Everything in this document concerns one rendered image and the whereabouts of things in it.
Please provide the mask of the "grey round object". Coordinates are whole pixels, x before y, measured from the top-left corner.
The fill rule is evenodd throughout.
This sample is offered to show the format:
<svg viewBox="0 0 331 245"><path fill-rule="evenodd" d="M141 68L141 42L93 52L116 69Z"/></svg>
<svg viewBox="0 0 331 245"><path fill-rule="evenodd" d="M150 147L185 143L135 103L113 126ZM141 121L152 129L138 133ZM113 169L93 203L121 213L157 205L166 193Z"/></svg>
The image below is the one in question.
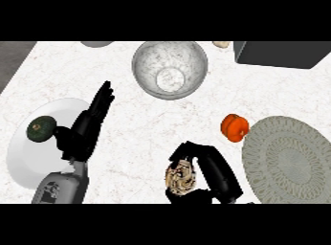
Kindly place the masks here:
<svg viewBox="0 0 331 245"><path fill-rule="evenodd" d="M102 48L108 46L113 41L82 41L82 44L89 48Z"/></svg>

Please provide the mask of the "dark grey box appliance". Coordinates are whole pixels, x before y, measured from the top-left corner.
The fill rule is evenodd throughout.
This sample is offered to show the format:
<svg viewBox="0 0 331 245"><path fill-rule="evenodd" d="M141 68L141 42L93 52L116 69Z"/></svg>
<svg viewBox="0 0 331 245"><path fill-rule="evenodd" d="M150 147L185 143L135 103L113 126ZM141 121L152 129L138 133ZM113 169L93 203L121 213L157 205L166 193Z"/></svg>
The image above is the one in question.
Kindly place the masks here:
<svg viewBox="0 0 331 245"><path fill-rule="evenodd" d="M240 64L312 69L331 53L331 41L235 41Z"/></svg>

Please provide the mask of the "cream and brown cupcake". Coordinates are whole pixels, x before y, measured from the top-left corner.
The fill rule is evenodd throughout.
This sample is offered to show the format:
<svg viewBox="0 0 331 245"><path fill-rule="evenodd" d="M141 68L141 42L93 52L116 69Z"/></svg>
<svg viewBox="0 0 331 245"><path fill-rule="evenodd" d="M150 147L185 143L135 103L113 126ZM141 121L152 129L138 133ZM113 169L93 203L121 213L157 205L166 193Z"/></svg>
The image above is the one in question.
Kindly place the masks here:
<svg viewBox="0 0 331 245"><path fill-rule="evenodd" d="M186 160L179 160L166 170L166 188L178 196L189 194L195 189L195 170Z"/></svg>

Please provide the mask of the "grey marbled bowl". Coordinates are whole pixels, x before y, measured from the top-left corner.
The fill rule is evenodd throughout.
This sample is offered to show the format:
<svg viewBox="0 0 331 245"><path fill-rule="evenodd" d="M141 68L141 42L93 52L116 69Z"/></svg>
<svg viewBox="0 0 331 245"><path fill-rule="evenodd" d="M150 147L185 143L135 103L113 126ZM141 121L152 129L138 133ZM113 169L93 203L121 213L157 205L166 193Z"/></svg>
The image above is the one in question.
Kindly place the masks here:
<svg viewBox="0 0 331 245"><path fill-rule="evenodd" d="M135 79L154 97L179 100L201 86L209 58L195 41L147 41L132 59Z"/></svg>

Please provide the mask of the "orange bell pepper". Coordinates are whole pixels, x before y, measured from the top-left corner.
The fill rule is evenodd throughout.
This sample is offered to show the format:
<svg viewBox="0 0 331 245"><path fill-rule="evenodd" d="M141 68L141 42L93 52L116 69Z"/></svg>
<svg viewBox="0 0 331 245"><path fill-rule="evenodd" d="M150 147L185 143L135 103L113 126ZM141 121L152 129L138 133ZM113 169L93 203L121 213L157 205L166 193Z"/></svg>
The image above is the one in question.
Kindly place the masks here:
<svg viewBox="0 0 331 245"><path fill-rule="evenodd" d="M248 120L237 114L229 114L222 121L220 132L232 143L240 142L248 134Z"/></svg>

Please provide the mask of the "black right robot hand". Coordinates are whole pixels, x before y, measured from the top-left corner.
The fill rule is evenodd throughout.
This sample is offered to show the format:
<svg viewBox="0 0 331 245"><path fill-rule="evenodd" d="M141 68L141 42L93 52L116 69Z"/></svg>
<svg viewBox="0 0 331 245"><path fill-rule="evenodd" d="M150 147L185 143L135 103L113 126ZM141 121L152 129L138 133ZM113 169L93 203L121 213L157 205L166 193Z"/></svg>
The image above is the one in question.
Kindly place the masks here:
<svg viewBox="0 0 331 245"><path fill-rule="evenodd" d="M244 191L231 166L217 149L210 145L185 142L176 149L170 162L186 160L192 164L197 160L209 189L194 189L182 196L173 194L166 188L166 196L173 204L211 204L216 198L222 204L234 204Z"/></svg>

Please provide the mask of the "grey round woven placemat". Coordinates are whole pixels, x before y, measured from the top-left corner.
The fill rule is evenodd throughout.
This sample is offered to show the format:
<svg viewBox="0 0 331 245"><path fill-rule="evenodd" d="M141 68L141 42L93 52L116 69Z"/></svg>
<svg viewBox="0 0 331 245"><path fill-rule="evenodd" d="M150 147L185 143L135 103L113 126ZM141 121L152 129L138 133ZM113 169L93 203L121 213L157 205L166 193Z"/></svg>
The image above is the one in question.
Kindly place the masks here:
<svg viewBox="0 0 331 245"><path fill-rule="evenodd" d="M242 163L263 204L331 204L331 143L304 122L272 116L250 129Z"/></svg>

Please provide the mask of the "dark green squash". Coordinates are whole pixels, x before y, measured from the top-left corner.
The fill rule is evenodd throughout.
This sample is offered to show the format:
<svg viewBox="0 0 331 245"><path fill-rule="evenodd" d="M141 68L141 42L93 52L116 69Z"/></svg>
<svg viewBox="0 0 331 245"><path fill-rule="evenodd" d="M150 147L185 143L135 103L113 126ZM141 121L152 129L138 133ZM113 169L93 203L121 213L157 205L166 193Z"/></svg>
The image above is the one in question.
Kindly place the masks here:
<svg viewBox="0 0 331 245"><path fill-rule="evenodd" d="M52 116L37 117L27 126L27 138L34 143L45 142L52 137L57 128L57 120Z"/></svg>

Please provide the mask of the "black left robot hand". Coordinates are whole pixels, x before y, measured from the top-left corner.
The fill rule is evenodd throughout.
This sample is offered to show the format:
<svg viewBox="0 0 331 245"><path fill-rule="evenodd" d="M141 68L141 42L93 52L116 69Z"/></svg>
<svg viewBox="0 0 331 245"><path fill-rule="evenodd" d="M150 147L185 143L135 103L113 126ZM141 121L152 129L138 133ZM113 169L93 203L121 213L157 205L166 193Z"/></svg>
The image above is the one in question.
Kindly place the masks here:
<svg viewBox="0 0 331 245"><path fill-rule="evenodd" d="M79 115L73 126L58 126L52 133L57 147L62 151L62 160L86 162L98 143L102 123L116 96L111 83L104 82L89 108Z"/></svg>

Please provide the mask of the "white round plate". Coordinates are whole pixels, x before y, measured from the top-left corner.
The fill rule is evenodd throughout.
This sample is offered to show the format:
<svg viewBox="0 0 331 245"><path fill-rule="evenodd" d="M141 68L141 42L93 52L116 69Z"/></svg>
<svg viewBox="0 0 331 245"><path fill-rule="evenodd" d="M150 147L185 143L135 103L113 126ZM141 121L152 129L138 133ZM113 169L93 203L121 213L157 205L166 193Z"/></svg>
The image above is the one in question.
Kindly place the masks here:
<svg viewBox="0 0 331 245"><path fill-rule="evenodd" d="M51 137L43 143L29 140L26 131L31 121L40 116L52 116L59 126L71 127L89 103L80 99L61 99L37 108L21 123L8 148L8 170L15 182L27 189L36 189L45 177L62 171L68 162L61 159L57 140Z"/></svg>

